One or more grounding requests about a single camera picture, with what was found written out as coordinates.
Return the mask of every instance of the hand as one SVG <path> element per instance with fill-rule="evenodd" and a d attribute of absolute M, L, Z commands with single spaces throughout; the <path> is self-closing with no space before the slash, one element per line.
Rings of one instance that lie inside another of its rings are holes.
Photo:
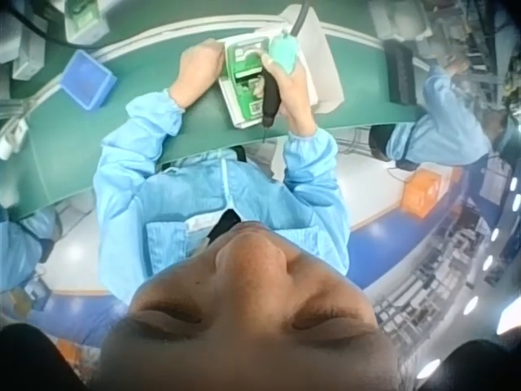
<path fill-rule="evenodd" d="M 467 59 L 455 59 L 450 62 L 449 65 L 445 67 L 445 71 L 449 76 L 454 76 L 457 74 L 461 74 L 466 72 L 466 70 L 469 68 L 470 63 Z"/>
<path fill-rule="evenodd" d="M 221 73 L 225 47 L 208 39 L 181 55 L 177 80 L 170 86 L 170 97 L 180 108 L 188 108 L 212 86 Z"/>
<path fill-rule="evenodd" d="M 266 70 L 273 75 L 282 100 L 280 111 L 286 117 L 290 130 L 300 137 L 312 137 L 317 133 L 317 124 L 309 104 L 306 71 L 300 61 L 288 75 L 267 53 L 260 57 Z"/>

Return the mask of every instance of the light blue jacket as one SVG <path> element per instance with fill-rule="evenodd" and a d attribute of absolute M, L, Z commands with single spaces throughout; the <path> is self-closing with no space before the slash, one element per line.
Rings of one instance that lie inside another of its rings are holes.
<path fill-rule="evenodd" d="M 387 144 L 392 160 L 403 157 L 412 133 L 406 159 L 414 163 L 469 165 L 492 150 L 474 113 L 456 96 L 450 77 L 440 66 L 433 66 L 423 87 L 427 114 L 416 123 L 400 123 Z"/>
<path fill-rule="evenodd" d="M 263 222 L 347 273 L 348 213 L 336 182 L 336 141 L 325 130 L 312 138 L 289 136 L 284 183 L 237 161 L 231 150 L 156 174 L 163 141 L 177 135 L 183 111 L 163 92 L 136 98 L 127 112 L 129 120 L 102 141 L 94 176 L 99 276 L 124 303 L 152 275 L 197 249 L 209 229 L 189 232 L 187 219 L 230 203 L 246 220 Z"/>
<path fill-rule="evenodd" d="M 40 242 L 25 232 L 20 224 L 40 239 L 52 239 L 56 212 L 45 208 L 20 223 L 9 222 L 0 206 L 0 292 L 10 290 L 29 278 L 42 257 Z"/>

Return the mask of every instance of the workbench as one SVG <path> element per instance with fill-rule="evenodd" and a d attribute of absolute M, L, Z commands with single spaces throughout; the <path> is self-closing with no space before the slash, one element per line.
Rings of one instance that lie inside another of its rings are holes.
<path fill-rule="evenodd" d="M 52 79 L 70 59 L 73 51 L 68 48 L 48 44 L 44 69 L 32 81 L 14 84 L 14 98 L 36 94 L 45 99 L 27 118 L 30 130 L 23 150 L 7 162 L 0 161 L 0 202 L 18 200 L 10 208 L 12 218 L 89 189 L 101 139 L 125 121 L 125 105 L 131 99 L 172 83 L 179 57 L 187 47 L 209 37 L 246 33 L 262 23 L 274 22 L 275 16 L 292 2 L 263 0 L 241 2 L 240 6 L 234 0 L 146 3 L 129 1 L 109 14 L 112 31 L 103 42 L 117 42 L 165 25 L 170 25 L 165 29 L 175 30 L 178 37 L 166 41 L 158 38 L 158 42 L 152 39 L 136 49 L 128 46 L 123 49 L 127 53 L 105 61 L 118 82 L 98 111 L 83 111 L 61 90 L 42 93 L 56 90 Z M 385 58 L 378 40 L 372 38 L 374 27 L 366 1 L 321 0 L 313 6 L 326 30 L 345 95 L 344 103 L 335 111 L 317 116 L 319 126 L 334 131 L 340 127 L 413 121 L 416 108 L 389 102 Z M 175 24 L 181 20 L 188 21 Z M 415 72 L 417 84 L 421 84 L 418 79 L 425 77 L 425 69 L 415 67 Z M 283 121 L 277 121 L 268 137 L 286 133 Z M 237 130 L 232 126 L 221 92 L 214 86 L 184 115 L 182 130 L 176 138 L 166 141 L 161 162 L 252 143 L 263 136 L 260 127 Z"/>

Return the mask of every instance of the person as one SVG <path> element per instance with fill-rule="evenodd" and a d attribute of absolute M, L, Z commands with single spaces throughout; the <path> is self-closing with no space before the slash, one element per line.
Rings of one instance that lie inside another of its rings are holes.
<path fill-rule="evenodd" d="M 487 109 L 478 121 L 451 87 L 451 78 L 468 67 L 462 59 L 445 68 L 432 66 L 423 87 L 426 112 L 416 122 L 372 126 L 372 156 L 395 160 L 398 168 L 412 171 L 426 162 L 470 165 L 492 150 L 501 150 L 508 141 L 505 133 L 512 135 L 514 128 L 507 111 Z"/>
<path fill-rule="evenodd" d="M 99 273 L 129 311 L 103 343 L 93 387 L 393 389 L 392 343 L 344 277 L 337 145 L 313 119 L 301 64 L 288 75 L 262 55 L 291 130 L 283 183 L 231 150 L 155 174 L 163 141 L 223 60 L 215 41 L 188 49 L 172 86 L 132 101 L 103 140 Z"/>
<path fill-rule="evenodd" d="M 58 236 L 59 219 L 53 207 L 10 222 L 0 205 L 0 292 L 30 279 L 36 265 L 49 258 Z"/>

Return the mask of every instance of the ceiling light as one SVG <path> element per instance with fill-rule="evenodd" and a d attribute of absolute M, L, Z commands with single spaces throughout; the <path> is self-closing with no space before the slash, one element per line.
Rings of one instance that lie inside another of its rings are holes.
<path fill-rule="evenodd" d="M 439 358 L 437 358 L 434 361 L 429 362 L 425 367 L 423 367 L 423 369 L 420 371 L 420 373 L 418 373 L 418 376 L 416 376 L 416 379 L 420 379 L 420 380 L 426 379 L 427 377 L 432 375 L 436 369 L 438 369 L 440 364 L 441 364 L 441 360 Z"/>
<path fill-rule="evenodd" d="M 490 236 L 490 241 L 495 242 L 498 235 L 499 235 L 499 230 L 497 228 L 495 228 L 494 231 L 492 231 L 492 236 Z"/>
<path fill-rule="evenodd" d="M 514 327 L 521 327 L 521 297 L 518 297 L 501 312 L 496 332 L 500 336 Z"/>
<path fill-rule="evenodd" d="M 517 212 L 519 210 L 519 206 L 521 206 L 521 194 L 516 194 L 514 203 L 512 204 L 512 210 Z"/>
<path fill-rule="evenodd" d="M 518 186 L 518 179 L 516 177 L 513 177 L 510 181 L 510 191 L 514 191 L 515 188 Z"/>
<path fill-rule="evenodd" d="M 490 266 L 492 266 L 492 262 L 494 261 L 494 258 L 492 255 L 489 255 L 487 259 L 485 259 L 485 262 L 483 264 L 483 271 L 487 271 Z"/>
<path fill-rule="evenodd" d="M 471 313 L 474 308 L 478 305 L 478 297 L 477 296 L 474 296 L 471 298 L 471 300 L 466 303 L 465 305 L 465 309 L 463 310 L 463 314 L 464 315 L 468 315 L 469 313 Z"/>

